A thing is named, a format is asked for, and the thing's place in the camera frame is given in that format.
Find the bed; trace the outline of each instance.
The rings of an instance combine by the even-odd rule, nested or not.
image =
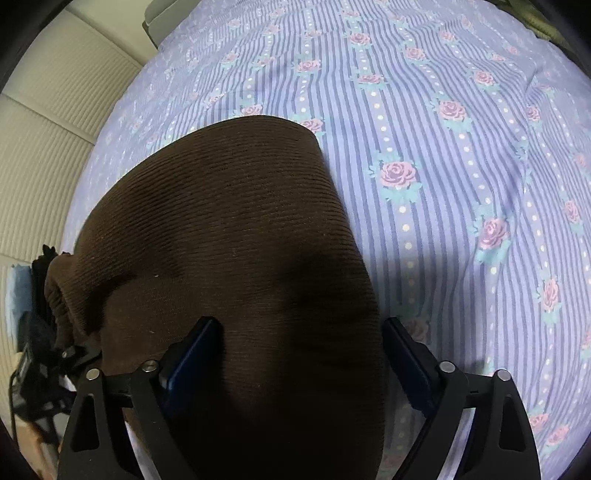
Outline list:
[[[116,104],[61,248],[118,179],[183,135],[235,116],[298,122],[383,317],[465,371],[511,371],[543,478],[558,479],[591,432],[590,93],[558,48],[480,0],[203,0]],[[379,479],[422,425],[388,385]]]

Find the pink rose print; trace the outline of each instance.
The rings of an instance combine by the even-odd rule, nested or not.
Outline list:
[[[341,10],[340,14],[345,18],[356,18],[359,16],[359,12],[357,10]]]
[[[429,332],[429,324],[421,317],[405,319],[402,324],[415,342],[425,343]]]
[[[442,100],[439,102],[439,116],[445,120],[462,122],[466,118],[466,109],[453,100]]]
[[[260,115],[262,112],[262,105],[249,105],[244,106],[240,109],[240,113],[243,116]]]
[[[505,50],[511,53],[512,55],[519,55],[519,50],[517,50],[513,45],[507,45]]]
[[[313,72],[320,68],[320,60],[304,60],[297,65],[298,72]]]
[[[279,33],[279,25],[271,24],[262,33],[263,35],[275,35]]]
[[[506,222],[501,218],[490,218],[482,225],[478,247],[482,250],[492,250],[500,247],[503,240],[508,236]]]
[[[224,58],[222,59],[223,63],[230,63],[233,62],[234,60],[236,60],[238,58],[238,53],[235,53],[233,51],[231,51],[230,53],[227,53]]]
[[[318,38],[322,35],[322,30],[308,30],[304,33],[306,38]]]
[[[531,429],[534,432],[539,432],[547,421],[548,421],[548,414],[547,413],[538,413],[537,415],[532,415],[530,417]]]
[[[272,17],[279,17],[285,14],[285,8],[277,8],[271,12]]]
[[[222,98],[224,95],[226,95],[225,93],[220,93],[219,95],[212,95],[211,97],[209,97],[204,103],[205,103],[205,108],[210,108],[214,103],[216,103],[220,98]]]
[[[546,440],[546,445],[549,447],[553,447],[555,445],[558,445],[559,443],[562,443],[569,430],[570,428],[568,425],[561,425],[560,427],[556,428],[556,430],[553,431],[552,434]]]
[[[550,92],[552,91],[552,87],[550,85],[546,85],[545,83],[539,83],[536,85],[542,92]]]
[[[544,294],[542,295],[542,308],[545,312],[552,312],[558,304],[558,284],[552,277],[544,280]]]
[[[468,20],[467,17],[462,15],[462,27],[464,27],[466,30],[471,30],[472,26],[473,26],[472,22],[470,20]]]
[[[530,122],[539,122],[541,119],[540,110],[535,105],[525,107],[525,114]]]
[[[423,60],[425,58],[425,52],[422,48],[407,47],[404,51],[404,56],[410,60]]]
[[[579,209],[577,208],[577,204],[574,202],[574,200],[567,200],[564,203],[564,212],[571,223],[579,223],[581,220]]]
[[[265,57],[263,59],[258,59],[255,62],[255,65],[257,67],[264,67],[265,65],[269,65],[273,60],[275,60],[275,57]]]
[[[402,189],[417,181],[415,179],[416,173],[417,171],[409,162],[394,161],[382,166],[379,178],[385,187]]]
[[[583,155],[582,153],[575,154],[573,160],[579,166],[579,168],[587,167],[587,159],[585,158],[585,155]]]
[[[357,32],[349,35],[349,40],[353,45],[368,45],[371,41],[371,38],[369,38],[367,33]]]
[[[583,342],[581,343],[581,348],[583,350],[591,348],[591,330],[587,330],[587,332],[585,332]]]
[[[320,120],[319,118],[313,118],[311,120],[301,121],[300,125],[302,125],[303,127],[306,127],[313,134],[317,134],[318,132],[322,131],[322,125],[324,125],[324,122],[322,120]]]
[[[439,37],[445,41],[456,41],[456,36],[447,30],[441,30],[439,32]]]
[[[365,75],[359,75],[359,81],[361,83],[381,83],[384,81],[384,76],[376,73],[366,73]]]
[[[474,72],[474,81],[487,87],[495,84],[495,79],[492,77],[492,73],[485,72],[484,70],[477,70]]]
[[[388,12],[388,19],[393,22],[397,22],[397,23],[405,23],[406,22],[406,17],[404,15],[395,14],[392,12]]]

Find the metal screw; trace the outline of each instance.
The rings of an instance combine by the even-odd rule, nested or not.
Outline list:
[[[142,370],[146,373],[153,372],[158,368],[158,362],[156,360],[146,360],[142,364]]]
[[[439,368],[442,372],[445,372],[447,374],[450,374],[450,373],[456,371],[456,366],[453,363],[448,362],[448,361],[441,362],[439,364]]]
[[[86,372],[86,379],[87,380],[96,380],[99,378],[100,370],[98,368],[91,368]]]
[[[507,370],[497,370],[496,374],[503,382],[511,380],[511,374]]]

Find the brown cloth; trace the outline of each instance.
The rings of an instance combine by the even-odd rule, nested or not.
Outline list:
[[[51,263],[46,297],[60,346],[96,336],[107,375],[220,320],[221,373],[171,425],[200,479],[375,479],[378,311],[305,128],[233,119],[155,153]]]

